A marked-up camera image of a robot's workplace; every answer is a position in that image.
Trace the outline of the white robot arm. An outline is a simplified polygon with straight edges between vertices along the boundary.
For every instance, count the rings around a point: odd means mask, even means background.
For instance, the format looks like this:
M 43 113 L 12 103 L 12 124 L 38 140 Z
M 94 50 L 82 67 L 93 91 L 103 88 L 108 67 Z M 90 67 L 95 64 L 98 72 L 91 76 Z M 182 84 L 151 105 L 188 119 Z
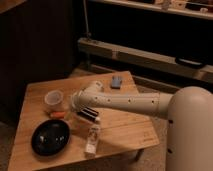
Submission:
M 213 171 L 213 93 L 189 86 L 173 94 L 113 94 L 99 81 L 73 93 L 70 108 L 109 108 L 169 121 L 166 171 Z

